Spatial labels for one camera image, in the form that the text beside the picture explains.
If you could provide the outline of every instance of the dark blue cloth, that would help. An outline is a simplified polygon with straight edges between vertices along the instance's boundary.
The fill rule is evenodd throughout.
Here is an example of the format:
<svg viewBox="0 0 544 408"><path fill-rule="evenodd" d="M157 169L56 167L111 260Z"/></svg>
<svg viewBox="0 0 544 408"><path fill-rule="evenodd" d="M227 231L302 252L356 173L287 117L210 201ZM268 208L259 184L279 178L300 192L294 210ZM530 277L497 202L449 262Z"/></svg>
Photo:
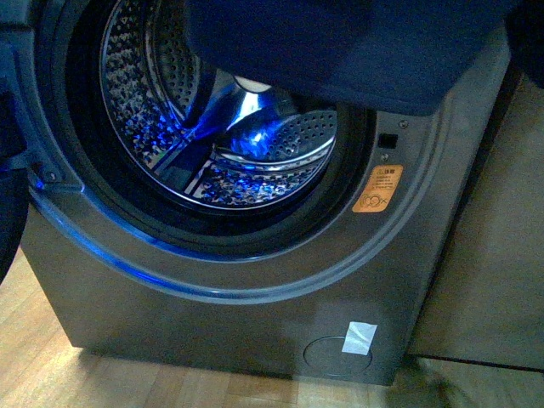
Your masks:
<svg viewBox="0 0 544 408"><path fill-rule="evenodd" d="M432 113L517 0L186 0L207 62L305 95Z"/></svg>

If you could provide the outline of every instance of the beige wall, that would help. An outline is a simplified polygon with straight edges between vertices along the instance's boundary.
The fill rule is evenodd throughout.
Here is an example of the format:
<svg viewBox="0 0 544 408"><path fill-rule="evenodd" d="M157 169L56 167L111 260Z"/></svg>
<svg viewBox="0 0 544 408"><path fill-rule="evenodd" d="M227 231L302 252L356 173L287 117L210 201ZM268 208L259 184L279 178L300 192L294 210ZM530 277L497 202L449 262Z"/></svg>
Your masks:
<svg viewBox="0 0 544 408"><path fill-rule="evenodd" d="M514 97L410 352L544 369L544 90Z"/></svg>

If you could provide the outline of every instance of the gray washing machine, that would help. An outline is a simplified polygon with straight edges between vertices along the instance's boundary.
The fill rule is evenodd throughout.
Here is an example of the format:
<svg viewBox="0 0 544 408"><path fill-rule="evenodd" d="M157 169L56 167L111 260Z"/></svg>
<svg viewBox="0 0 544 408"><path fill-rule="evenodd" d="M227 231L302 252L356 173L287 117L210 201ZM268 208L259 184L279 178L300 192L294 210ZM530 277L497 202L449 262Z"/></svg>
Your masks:
<svg viewBox="0 0 544 408"><path fill-rule="evenodd" d="M25 225L74 346L393 381L507 68L502 30L433 115L407 116L216 69L179 2L0 4L2 267Z"/></svg>

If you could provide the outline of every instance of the circular panel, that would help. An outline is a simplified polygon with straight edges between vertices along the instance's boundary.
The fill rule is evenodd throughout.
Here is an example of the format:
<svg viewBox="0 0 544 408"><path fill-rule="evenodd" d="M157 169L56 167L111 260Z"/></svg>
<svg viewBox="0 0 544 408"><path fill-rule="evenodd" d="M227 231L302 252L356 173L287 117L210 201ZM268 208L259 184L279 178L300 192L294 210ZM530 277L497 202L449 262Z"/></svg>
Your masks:
<svg viewBox="0 0 544 408"><path fill-rule="evenodd" d="M304 361L312 369L330 377L350 377L363 372L372 362L372 353L343 353L345 338L333 336L314 340L304 350Z"/></svg>

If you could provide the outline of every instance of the stainless steel drum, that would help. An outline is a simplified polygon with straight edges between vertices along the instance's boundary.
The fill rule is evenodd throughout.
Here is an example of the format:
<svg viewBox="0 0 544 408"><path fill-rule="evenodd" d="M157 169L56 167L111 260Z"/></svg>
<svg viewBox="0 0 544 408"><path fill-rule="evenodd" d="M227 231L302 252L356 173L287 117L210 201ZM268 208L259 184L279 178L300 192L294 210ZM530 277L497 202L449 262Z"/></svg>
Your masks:
<svg viewBox="0 0 544 408"><path fill-rule="evenodd" d="M326 168L333 105L247 92L191 53L177 2L121 0L102 41L100 81L125 151L163 188L224 210L270 206Z"/></svg>

